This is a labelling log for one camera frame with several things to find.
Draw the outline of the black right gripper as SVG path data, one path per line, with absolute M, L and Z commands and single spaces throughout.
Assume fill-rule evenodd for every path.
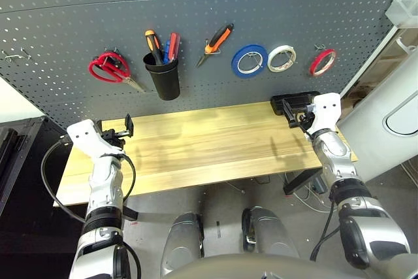
M 287 118 L 289 128 L 300 127 L 303 131 L 307 131 L 311 128 L 315 119 L 314 106 L 306 105 L 295 109 L 295 113 L 291 108 L 291 105 L 286 101 L 282 100 L 283 113 Z

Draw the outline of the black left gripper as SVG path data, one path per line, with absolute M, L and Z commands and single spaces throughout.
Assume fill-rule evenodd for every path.
M 96 121 L 97 129 L 101 134 L 103 140 L 112 146 L 123 148 L 125 145 L 125 137 L 132 137 L 134 133 L 134 124 L 130 114 L 125 117 L 125 131 L 116 132 L 114 129 L 103 131 L 102 121 Z

